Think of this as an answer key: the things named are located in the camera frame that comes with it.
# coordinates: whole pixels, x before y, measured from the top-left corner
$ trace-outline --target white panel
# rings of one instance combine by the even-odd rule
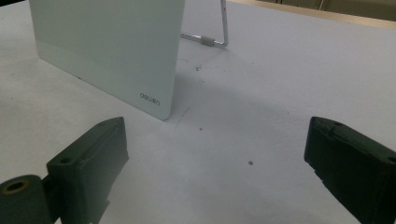
[[[184,0],[35,0],[38,54],[66,72],[167,119]]]

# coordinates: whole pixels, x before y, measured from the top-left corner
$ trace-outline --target gray table surface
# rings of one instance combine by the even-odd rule
[[[198,5],[183,29],[216,32]],[[226,50],[180,40],[166,121],[40,60],[28,3],[1,7],[0,182],[44,177],[91,126],[124,116],[131,159],[101,223],[358,223],[304,162],[308,123],[336,119],[396,149],[396,31],[228,7]]]

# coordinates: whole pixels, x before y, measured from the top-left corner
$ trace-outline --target white surface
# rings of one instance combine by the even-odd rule
[[[38,55],[159,119],[171,111],[184,0],[35,0]]]
[[[44,177],[91,126],[124,116],[131,159],[103,224],[358,223],[304,162],[308,122],[396,148],[396,31],[228,7],[228,49],[180,40],[167,121],[38,59],[27,3],[0,8],[0,182]]]

